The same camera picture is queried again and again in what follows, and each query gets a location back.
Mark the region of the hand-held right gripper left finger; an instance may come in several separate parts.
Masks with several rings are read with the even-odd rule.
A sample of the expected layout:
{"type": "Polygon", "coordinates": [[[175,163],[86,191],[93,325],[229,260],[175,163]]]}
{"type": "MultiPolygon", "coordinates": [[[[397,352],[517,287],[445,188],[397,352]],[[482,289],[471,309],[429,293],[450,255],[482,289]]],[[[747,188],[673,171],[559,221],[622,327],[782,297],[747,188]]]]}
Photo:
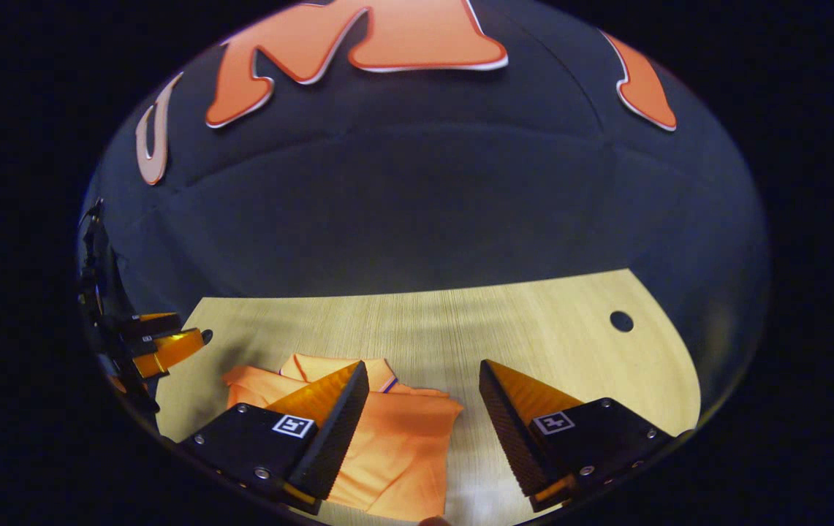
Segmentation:
{"type": "Polygon", "coordinates": [[[189,459],[273,505],[319,513],[369,395],[364,362],[262,408],[237,403],[180,441],[189,459]]]}

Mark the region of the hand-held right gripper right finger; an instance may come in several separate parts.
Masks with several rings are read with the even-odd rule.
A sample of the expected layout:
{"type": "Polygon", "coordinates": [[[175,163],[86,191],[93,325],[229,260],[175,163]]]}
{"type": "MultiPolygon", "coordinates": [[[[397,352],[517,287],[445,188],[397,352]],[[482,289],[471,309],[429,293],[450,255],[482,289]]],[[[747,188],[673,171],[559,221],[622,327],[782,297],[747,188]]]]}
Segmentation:
{"type": "Polygon", "coordinates": [[[675,440],[614,397],[581,402],[491,359],[480,363],[478,390],[535,512],[604,492],[675,440]]]}

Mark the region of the orange collared T-shirt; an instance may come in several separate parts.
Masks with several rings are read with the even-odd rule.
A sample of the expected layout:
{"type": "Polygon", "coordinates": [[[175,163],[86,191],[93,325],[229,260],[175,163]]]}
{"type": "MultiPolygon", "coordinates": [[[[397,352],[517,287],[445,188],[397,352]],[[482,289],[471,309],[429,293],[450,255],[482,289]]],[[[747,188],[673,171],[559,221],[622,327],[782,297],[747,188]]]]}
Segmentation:
{"type": "MultiPolygon", "coordinates": [[[[369,395],[329,501],[403,522],[441,516],[447,454],[460,403],[437,389],[403,385],[383,359],[366,359],[369,395]]],[[[227,404],[265,408],[350,364],[294,354],[276,371],[241,365],[222,377],[227,404]]]]}

